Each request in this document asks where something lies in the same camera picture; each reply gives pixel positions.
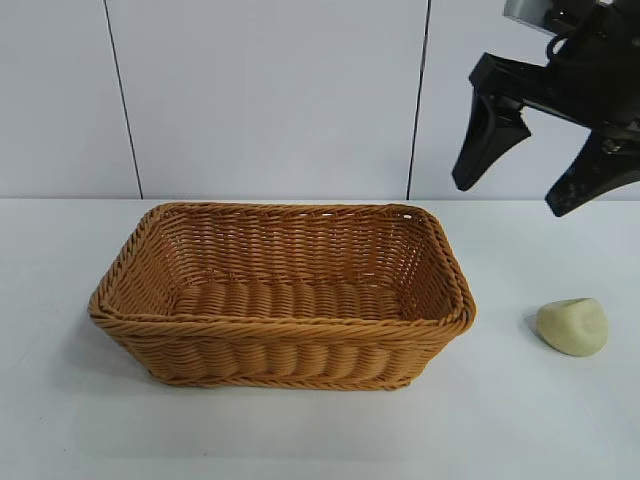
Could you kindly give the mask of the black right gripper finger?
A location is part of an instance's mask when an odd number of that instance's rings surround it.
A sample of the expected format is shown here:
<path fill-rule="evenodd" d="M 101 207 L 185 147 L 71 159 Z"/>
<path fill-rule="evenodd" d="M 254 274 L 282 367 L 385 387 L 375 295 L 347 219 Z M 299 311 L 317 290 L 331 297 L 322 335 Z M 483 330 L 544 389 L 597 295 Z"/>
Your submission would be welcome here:
<path fill-rule="evenodd" d="M 473 94 L 465 139 L 452 177 L 468 191 L 511 148 L 531 136 L 522 119 L 524 104 L 501 95 Z"/>
<path fill-rule="evenodd" d="M 556 217 L 563 217 L 601 195 L 638 181 L 639 143 L 592 132 L 545 201 Z"/>

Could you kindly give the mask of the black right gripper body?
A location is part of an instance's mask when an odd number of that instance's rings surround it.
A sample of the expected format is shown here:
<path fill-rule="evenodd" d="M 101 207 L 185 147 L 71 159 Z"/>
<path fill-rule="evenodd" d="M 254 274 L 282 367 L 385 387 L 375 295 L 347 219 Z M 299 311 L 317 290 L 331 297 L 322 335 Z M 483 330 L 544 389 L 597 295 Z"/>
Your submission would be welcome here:
<path fill-rule="evenodd" d="M 473 94 L 501 95 L 593 132 L 639 142 L 639 3 L 594 1 L 546 46 L 547 64 L 483 54 Z"/>

